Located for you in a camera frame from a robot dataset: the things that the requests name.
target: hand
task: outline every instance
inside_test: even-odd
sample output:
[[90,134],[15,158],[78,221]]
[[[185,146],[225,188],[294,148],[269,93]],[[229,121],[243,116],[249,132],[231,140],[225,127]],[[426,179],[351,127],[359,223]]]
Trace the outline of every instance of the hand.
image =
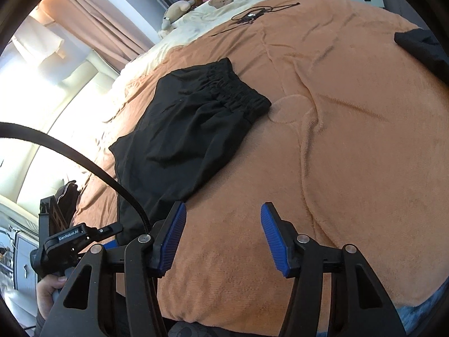
[[62,289],[67,281],[66,276],[47,275],[37,283],[37,307],[40,315],[46,320],[53,306],[53,292]]

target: black cable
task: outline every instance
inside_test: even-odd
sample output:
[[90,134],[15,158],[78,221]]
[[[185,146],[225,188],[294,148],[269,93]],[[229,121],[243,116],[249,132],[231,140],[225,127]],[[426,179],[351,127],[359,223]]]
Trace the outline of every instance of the black cable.
[[276,7],[272,7],[272,6],[250,7],[249,9],[246,9],[245,11],[240,12],[231,18],[232,21],[237,22],[236,26],[233,26],[232,28],[223,30],[219,33],[215,33],[215,34],[211,35],[211,37],[215,37],[218,34],[226,33],[228,31],[234,30],[235,28],[238,28],[238,27],[246,25],[246,24],[252,24],[256,19],[260,18],[265,13],[278,12],[278,11],[282,11],[282,10],[288,9],[290,7],[298,6],[298,5],[300,5],[300,3],[281,5],[281,6],[276,6]]
[[145,233],[150,234],[150,221],[148,220],[145,210],[138,203],[138,201],[116,180],[109,176],[94,162],[89,160],[89,158],[75,151],[72,147],[69,147],[67,144],[62,143],[60,140],[57,140],[48,134],[42,133],[41,131],[7,122],[0,122],[0,138],[20,139],[26,142],[42,145],[71,159],[78,165],[84,167],[86,170],[91,171],[94,175],[98,176],[101,180],[117,191],[117,193],[126,201],[128,201],[128,203],[137,211],[142,219]]

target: white plush toy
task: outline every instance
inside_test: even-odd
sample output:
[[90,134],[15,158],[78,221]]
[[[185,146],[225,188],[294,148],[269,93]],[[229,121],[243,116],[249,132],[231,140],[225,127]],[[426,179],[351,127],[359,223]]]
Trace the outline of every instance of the white plush toy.
[[181,0],[171,5],[164,14],[162,27],[159,31],[159,37],[164,38],[165,36],[167,36],[168,33],[170,33],[174,29],[171,25],[181,16],[185,15],[194,4],[194,0]]

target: pink curtain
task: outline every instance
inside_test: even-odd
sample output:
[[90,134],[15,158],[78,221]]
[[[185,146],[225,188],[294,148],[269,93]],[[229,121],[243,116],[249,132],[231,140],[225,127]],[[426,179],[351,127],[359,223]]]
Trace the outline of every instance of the pink curtain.
[[154,45],[108,0],[42,0],[39,8],[117,71]]

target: orange blanket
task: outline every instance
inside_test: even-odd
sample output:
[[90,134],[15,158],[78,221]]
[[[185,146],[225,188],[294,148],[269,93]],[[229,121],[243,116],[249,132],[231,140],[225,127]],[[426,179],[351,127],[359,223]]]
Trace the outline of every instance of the orange blanket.
[[[276,271],[260,225],[281,217],[327,246],[353,243],[396,305],[418,305],[449,275],[448,88],[393,41],[415,26],[349,0],[269,0],[299,6],[173,49],[128,87],[97,163],[133,130],[159,78],[229,57],[273,106],[234,159],[187,203],[173,268],[159,283],[164,316],[277,335],[291,280]],[[116,194],[91,176],[77,222],[116,219]],[[327,327],[325,278],[320,330]]]

